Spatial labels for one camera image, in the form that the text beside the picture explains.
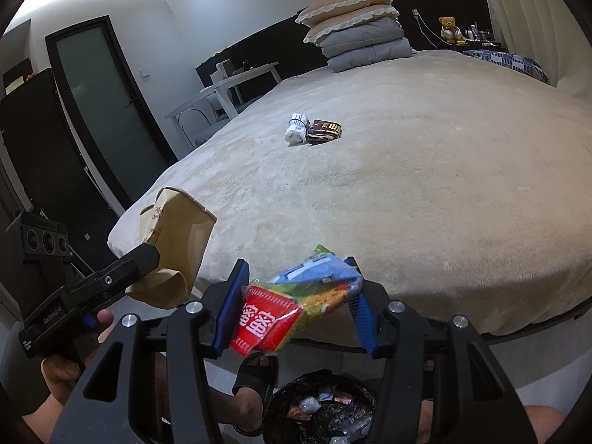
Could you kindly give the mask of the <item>person's bare left hand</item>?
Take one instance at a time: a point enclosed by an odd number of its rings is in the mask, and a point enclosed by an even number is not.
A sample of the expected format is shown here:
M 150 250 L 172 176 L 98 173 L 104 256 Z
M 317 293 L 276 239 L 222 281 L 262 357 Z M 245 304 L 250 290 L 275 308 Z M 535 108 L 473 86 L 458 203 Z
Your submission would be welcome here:
M 96 315 L 98 333 L 91 335 L 88 350 L 82 352 L 78 362 L 63 357 L 52 356 L 41 363 L 41 373 L 50 392 L 46 403 L 53 408 L 61 409 L 72 392 L 72 385 L 80 378 L 83 369 L 96 354 L 99 346 L 110 333 L 113 325 L 113 313 L 110 310 L 100 310 Z

